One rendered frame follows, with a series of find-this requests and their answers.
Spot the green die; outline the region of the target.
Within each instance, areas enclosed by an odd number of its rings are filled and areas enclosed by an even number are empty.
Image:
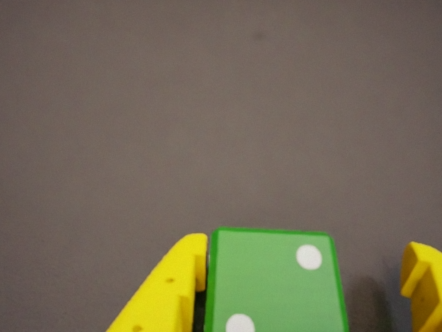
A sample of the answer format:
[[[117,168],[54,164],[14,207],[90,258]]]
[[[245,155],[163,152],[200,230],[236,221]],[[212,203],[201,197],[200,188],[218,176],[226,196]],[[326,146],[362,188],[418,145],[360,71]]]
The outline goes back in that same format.
[[[217,228],[204,332],[349,332],[334,239]]]

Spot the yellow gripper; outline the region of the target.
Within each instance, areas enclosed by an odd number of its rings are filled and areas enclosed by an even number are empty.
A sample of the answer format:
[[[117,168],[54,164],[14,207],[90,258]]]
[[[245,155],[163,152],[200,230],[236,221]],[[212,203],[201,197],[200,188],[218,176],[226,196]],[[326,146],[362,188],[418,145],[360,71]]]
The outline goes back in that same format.
[[[195,292],[205,290],[207,236],[190,234],[163,258],[107,332],[192,332]],[[442,332],[442,254],[406,245],[401,295],[411,298],[412,332]]]

